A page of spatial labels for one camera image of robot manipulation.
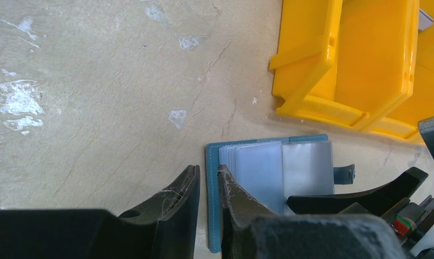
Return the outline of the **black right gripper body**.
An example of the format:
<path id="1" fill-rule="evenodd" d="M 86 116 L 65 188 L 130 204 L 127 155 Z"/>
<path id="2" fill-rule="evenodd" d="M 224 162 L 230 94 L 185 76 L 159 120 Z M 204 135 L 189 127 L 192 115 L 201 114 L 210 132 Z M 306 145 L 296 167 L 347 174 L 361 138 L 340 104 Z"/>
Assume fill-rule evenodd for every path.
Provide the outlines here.
<path id="1" fill-rule="evenodd" d="M 434 117 L 418 123 L 420 135 L 434 160 Z M 434 197 L 410 202 L 391 223 L 407 258 L 434 258 Z"/>

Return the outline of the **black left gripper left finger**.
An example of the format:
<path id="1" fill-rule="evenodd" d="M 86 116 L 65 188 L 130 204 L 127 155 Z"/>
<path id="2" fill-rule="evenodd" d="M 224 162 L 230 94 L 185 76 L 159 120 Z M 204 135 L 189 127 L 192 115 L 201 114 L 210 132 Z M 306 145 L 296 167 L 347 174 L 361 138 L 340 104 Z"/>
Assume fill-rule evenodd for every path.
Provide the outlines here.
<path id="1" fill-rule="evenodd" d="M 193 258 L 200 170 L 116 216 L 104 209 L 0 210 L 0 258 Z"/>

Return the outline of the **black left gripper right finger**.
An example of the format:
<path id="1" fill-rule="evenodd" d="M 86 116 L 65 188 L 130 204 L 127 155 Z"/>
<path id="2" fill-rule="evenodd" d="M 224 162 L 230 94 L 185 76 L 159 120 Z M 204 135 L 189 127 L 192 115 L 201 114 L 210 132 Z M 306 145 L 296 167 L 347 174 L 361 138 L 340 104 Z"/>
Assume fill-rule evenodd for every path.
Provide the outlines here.
<path id="1" fill-rule="evenodd" d="M 222 258 L 405 258 L 393 229 L 353 203 L 335 215 L 282 216 L 218 167 Z"/>

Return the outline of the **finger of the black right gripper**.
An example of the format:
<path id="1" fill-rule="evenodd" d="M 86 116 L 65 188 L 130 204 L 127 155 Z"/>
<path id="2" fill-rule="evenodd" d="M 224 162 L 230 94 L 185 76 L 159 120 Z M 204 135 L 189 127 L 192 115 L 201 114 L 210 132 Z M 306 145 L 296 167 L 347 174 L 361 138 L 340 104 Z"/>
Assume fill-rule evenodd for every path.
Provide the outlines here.
<path id="1" fill-rule="evenodd" d="M 404 198 L 411 198 L 428 176 L 425 171 L 411 167 L 374 189 L 347 194 L 290 196 L 286 204 L 296 214 L 338 214 L 357 202 L 371 214 L 382 216 Z"/>

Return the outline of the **blue leather card holder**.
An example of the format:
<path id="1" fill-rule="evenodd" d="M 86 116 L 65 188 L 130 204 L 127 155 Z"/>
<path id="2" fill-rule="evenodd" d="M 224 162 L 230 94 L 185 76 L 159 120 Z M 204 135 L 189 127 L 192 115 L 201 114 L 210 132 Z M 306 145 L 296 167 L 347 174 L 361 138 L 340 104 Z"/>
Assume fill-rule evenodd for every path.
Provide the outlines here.
<path id="1" fill-rule="evenodd" d="M 277 214 L 292 214 L 286 200 L 294 195 L 334 194 L 335 185 L 351 185 L 353 164 L 333 166 L 326 134 L 210 143 L 205 147 L 208 248 L 219 253 L 222 208 L 218 166 L 226 165 L 236 183 Z"/>

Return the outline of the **white VIP card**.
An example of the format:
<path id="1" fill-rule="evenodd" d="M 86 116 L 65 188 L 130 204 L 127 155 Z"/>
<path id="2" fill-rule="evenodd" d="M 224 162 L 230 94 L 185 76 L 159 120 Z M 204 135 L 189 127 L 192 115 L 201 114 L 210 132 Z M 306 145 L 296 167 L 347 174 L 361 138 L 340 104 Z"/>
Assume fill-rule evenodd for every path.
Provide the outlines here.
<path id="1" fill-rule="evenodd" d="M 419 24 L 418 24 L 418 31 L 424 31 L 434 25 L 433 18 L 428 15 L 424 10 L 419 10 Z"/>

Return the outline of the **yellow middle bin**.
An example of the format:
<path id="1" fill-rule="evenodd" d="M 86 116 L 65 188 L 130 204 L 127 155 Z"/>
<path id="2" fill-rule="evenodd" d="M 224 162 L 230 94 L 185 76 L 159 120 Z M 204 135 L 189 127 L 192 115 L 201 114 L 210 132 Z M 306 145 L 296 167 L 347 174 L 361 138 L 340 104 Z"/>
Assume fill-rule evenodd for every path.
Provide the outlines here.
<path id="1" fill-rule="evenodd" d="M 434 20 L 434 1 L 420 1 L 420 9 Z M 369 132 L 402 142 L 423 145 L 417 124 L 434 116 L 434 25 L 418 33 L 413 94 Z"/>

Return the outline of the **yellow bin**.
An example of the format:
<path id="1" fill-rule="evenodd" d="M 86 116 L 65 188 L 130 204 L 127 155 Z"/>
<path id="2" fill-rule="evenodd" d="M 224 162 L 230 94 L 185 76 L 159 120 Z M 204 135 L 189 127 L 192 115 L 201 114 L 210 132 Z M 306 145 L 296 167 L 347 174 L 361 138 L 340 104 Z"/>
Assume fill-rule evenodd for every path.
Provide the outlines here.
<path id="1" fill-rule="evenodd" d="M 420 9 L 434 20 L 434 1 L 420 1 Z M 434 25 L 418 33 L 413 94 L 369 132 L 402 142 L 423 145 L 417 124 L 434 116 Z"/>
<path id="2" fill-rule="evenodd" d="M 412 96 L 419 13 L 419 1 L 284 1 L 277 113 L 377 129 Z"/>

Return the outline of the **yellow left bin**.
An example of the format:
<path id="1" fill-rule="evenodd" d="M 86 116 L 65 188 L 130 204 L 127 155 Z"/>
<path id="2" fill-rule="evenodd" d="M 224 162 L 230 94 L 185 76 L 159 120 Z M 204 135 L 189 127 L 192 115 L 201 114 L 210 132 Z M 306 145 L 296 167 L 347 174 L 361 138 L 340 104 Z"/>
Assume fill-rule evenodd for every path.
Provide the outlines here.
<path id="1" fill-rule="evenodd" d="M 277 113 L 377 129 L 412 96 L 419 13 L 419 1 L 284 1 Z"/>

